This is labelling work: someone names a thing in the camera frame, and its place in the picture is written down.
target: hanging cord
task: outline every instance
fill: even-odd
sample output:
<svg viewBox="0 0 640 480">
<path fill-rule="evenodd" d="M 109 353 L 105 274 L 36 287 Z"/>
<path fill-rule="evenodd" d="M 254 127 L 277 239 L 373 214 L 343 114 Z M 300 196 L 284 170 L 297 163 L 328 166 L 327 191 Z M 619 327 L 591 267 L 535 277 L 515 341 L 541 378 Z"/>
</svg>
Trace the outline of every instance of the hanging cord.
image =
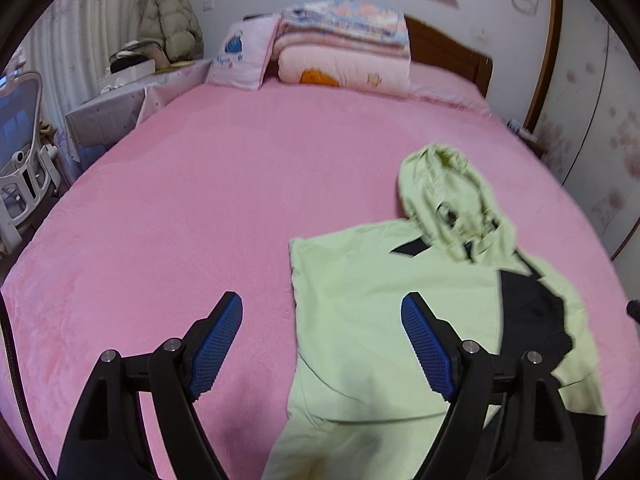
<svg viewBox="0 0 640 480">
<path fill-rule="evenodd" d="M 14 332 L 11 329 L 11 321 L 9 320 L 9 313 L 4 304 L 4 297 L 0 292 L 0 328 L 2 329 L 2 336 L 4 338 L 4 347 L 6 348 L 6 360 L 9 363 L 9 372 L 11 374 L 11 382 L 14 385 L 15 399 L 18 402 L 18 409 L 20 410 L 20 416 L 22 417 L 22 423 L 24 429 L 27 431 L 29 442 L 33 451 L 36 453 L 36 457 L 40 462 L 40 466 L 44 471 L 48 480 L 56 480 L 56 475 L 53 472 L 53 468 L 47 460 L 47 456 L 44 454 L 38 434 L 33 425 L 31 419 L 31 413 L 29 413 L 29 407 L 27 406 L 27 399 L 24 395 L 24 388 L 22 386 L 22 379 L 20 378 L 20 367 L 18 366 L 18 355 L 15 352 Z"/>
<path fill-rule="evenodd" d="M 511 0 L 511 5 L 525 16 L 535 16 L 538 13 L 540 0 L 536 0 L 535 2 L 533 0 Z"/>
</svg>

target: puffer jacket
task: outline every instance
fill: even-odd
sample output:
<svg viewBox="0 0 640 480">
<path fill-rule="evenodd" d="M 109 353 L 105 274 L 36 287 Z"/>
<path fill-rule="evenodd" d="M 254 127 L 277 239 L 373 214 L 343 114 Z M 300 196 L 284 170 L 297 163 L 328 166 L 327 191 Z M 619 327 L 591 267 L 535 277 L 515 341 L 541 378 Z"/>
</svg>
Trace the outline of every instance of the puffer jacket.
<svg viewBox="0 0 640 480">
<path fill-rule="evenodd" d="M 158 40 L 171 62 L 204 56 L 202 30 L 188 0 L 146 0 L 142 9 L 141 40 Z"/>
</svg>

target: white curtain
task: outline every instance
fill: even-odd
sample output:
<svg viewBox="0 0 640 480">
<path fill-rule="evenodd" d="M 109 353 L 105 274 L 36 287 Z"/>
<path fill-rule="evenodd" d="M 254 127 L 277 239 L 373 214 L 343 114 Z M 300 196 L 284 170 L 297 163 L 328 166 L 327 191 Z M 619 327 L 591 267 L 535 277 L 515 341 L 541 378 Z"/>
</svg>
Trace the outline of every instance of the white curtain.
<svg viewBox="0 0 640 480">
<path fill-rule="evenodd" d="M 140 0 L 55 0 L 24 40 L 27 70 L 44 81 L 43 117 L 59 129 L 72 181 L 103 152 L 81 150 L 82 168 L 66 151 L 65 114 L 98 95 L 109 56 L 138 37 Z"/>
</svg>

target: pink blanket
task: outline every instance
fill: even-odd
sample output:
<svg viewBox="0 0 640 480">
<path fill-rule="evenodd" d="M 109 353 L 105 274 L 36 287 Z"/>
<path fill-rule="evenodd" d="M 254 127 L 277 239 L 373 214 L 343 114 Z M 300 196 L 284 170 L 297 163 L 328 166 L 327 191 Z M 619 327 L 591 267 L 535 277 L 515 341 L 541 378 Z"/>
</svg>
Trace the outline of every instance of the pink blanket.
<svg viewBox="0 0 640 480">
<path fill-rule="evenodd" d="M 242 327 L 196 410 L 228 476 L 260 478 L 295 367 L 289 239 L 395 218 L 400 163 L 433 141 L 468 156 L 520 246 L 582 294 L 602 358 L 609 463 L 640 410 L 640 346 L 604 250 L 546 168 L 469 111 L 271 80 L 258 92 L 199 86 L 143 123 L 78 180 L 6 280 L 28 403 L 54 467 L 103 350 L 152 351 L 234 290 Z M 158 473 L 174 478 L 143 400 Z M 0 411 L 30 450 L 4 364 Z"/>
</svg>

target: pillow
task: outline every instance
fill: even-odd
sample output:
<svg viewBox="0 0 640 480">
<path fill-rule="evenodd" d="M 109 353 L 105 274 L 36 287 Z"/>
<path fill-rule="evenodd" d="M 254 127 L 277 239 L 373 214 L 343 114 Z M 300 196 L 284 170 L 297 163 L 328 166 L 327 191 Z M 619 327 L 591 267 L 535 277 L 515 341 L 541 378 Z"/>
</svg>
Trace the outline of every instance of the pillow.
<svg viewBox="0 0 640 480">
<path fill-rule="evenodd" d="M 409 95 L 408 59 L 324 45 L 291 45 L 278 59 L 281 81 L 323 84 L 396 97 Z"/>
<path fill-rule="evenodd" d="M 207 83 L 257 90 L 271 57 L 280 15 L 234 23 L 213 59 Z"/>
<path fill-rule="evenodd" d="M 462 76 L 437 66 L 414 62 L 410 73 L 410 97 L 491 115 L 491 109 L 478 87 Z"/>
</svg>

